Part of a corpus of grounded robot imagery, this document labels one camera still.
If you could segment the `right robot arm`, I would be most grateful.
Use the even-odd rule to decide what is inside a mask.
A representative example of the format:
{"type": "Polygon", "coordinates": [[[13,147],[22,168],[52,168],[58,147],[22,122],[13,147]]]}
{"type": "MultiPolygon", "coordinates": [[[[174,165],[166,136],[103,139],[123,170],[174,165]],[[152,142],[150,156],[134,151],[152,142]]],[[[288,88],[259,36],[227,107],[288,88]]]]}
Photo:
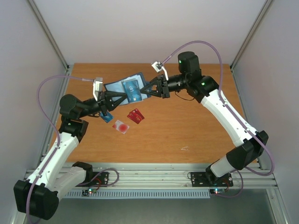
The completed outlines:
{"type": "Polygon", "coordinates": [[[205,179],[210,185],[222,181],[223,176],[234,170],[242,170],[262,155],[269,136],[265,131],[257,131],[232,107],[210,76],[201,72],[198,56],[187,51],[178,55],[179,75],[168,76],[161,62],[151,65],[159,74],[141,89],[155,97],[169,98],[171,92],[185,89],[198,103],[214,115],[230,136],[234,149],[206,168],[205,179]]]}

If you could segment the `white card red circle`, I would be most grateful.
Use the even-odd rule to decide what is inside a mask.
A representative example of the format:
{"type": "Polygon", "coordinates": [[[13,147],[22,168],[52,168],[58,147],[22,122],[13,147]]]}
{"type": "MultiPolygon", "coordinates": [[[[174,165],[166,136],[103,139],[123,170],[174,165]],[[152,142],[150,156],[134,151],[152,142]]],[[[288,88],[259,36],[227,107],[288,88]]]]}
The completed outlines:
{"type": "Polygon", "coordinates": [[[128,129],[129,129],[129,126],[119,120],[117,120],[113,126],[112,126],[114,129],[116,129],[117,131],[121,132],[122,134],[125,134],[128,129]]]}

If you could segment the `blue card holder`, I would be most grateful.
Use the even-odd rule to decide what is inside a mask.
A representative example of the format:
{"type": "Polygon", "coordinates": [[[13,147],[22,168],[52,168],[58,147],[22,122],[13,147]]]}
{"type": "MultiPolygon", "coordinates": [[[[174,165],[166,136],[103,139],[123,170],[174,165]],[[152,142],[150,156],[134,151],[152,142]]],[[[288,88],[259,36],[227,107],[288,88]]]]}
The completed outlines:
{"type": "Polygon", "coordinates": [[[144,79],[144,75],[139,72],[119,81],[104,84],[104,87],[107,91],[126,93],[127,98],[123,100],[120,105],[127,105],[150,98],[150,95],[140,92],[140,89],[146,84],[147,82],[144,79]]]}

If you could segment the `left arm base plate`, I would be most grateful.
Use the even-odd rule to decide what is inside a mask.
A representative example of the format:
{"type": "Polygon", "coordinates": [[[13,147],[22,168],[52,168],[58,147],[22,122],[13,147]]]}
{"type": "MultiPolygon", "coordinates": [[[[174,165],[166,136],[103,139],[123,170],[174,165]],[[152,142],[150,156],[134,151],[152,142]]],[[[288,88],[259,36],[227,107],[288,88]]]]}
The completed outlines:
{"type": "Polygon", "coordinates": [[[109,172],[103,172],[99,175],[97,175],[98,172],[93,172],[92,178],[95,177],[94,180],[92,180],[88,186],[99,186],[99,184],[101,183],[101,187],[106,187],[106,185],[108,184],[109,181],[109,172]]]}

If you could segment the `small blue card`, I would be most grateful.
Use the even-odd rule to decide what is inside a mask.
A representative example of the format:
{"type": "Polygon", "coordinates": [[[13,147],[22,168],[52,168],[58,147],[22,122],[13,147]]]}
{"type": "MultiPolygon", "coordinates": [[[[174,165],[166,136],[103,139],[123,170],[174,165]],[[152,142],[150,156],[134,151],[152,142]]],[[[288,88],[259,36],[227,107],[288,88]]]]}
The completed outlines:
{"type": "Polygon", "coordinates": [[[102,112],[100,113],[100,117],[106,122],[109,123],[111,120],[114,119],[114,116],[112,114],[110,114],[109,112],[106,113],[106,115],[104,115],[102,112]]]}

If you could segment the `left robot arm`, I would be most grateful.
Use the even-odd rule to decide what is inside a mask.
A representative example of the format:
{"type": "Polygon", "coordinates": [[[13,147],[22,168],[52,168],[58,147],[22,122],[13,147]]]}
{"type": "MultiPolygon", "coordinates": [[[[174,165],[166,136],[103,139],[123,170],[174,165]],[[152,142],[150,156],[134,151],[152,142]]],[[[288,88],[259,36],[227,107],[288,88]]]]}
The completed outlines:
{"type": "Polygon", "coordinates": [[[97,99],[79,100],[71,94],[64,95],[59,102],[61,126],[57,138],[37,169],[26,179],[14,185],[17,210],[49,220],[56,212],[59,201],[77,186],[90,186],[93,182],[105,186],[100,181],[91,164],[76,162],[71,169],[58,177],[70,153],[83,139],[88,122],[82,117],[102,113],[107,115],[127,98],[126,93],[104,91],[97,99]]]}

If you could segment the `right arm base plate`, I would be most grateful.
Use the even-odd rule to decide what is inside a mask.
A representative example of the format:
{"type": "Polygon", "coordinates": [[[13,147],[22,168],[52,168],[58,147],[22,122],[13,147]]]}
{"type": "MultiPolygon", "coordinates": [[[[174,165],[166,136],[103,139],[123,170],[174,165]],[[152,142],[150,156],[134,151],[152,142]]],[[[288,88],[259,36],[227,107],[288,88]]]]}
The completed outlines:
{"type": "Polygon", "coordinates": [[[233,187],[233,180],[230,173],[210,183],[206,178],[205,172],[189,172],[187,178],[191,181],[193,187],[233,187]]]}

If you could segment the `blue VIP card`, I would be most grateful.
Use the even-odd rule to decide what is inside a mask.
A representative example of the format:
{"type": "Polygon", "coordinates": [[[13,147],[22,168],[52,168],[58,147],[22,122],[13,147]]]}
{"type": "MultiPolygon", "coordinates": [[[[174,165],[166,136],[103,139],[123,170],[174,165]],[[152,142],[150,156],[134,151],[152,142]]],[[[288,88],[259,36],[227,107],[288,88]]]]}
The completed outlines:
{"type": "Polygon", "coordinates": [[[129,103],[136,103],[142,101],[142,95],[139,89],[139,83],[135,79],[122,82],[125,93],[127,94],[129,103]]]}

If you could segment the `red VIP card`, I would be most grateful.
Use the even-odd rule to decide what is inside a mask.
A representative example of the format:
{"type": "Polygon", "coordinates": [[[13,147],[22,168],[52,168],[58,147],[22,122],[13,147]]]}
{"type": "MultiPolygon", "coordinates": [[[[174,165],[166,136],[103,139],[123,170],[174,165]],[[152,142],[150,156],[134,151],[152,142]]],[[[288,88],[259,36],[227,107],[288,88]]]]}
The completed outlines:
{"type": "Polygon", "coordinates": [[[139,114],[138,112],[134,111],[130,112],[127,117],[136,124],[139,124],[144,119],[142,114],[139,114]]]}

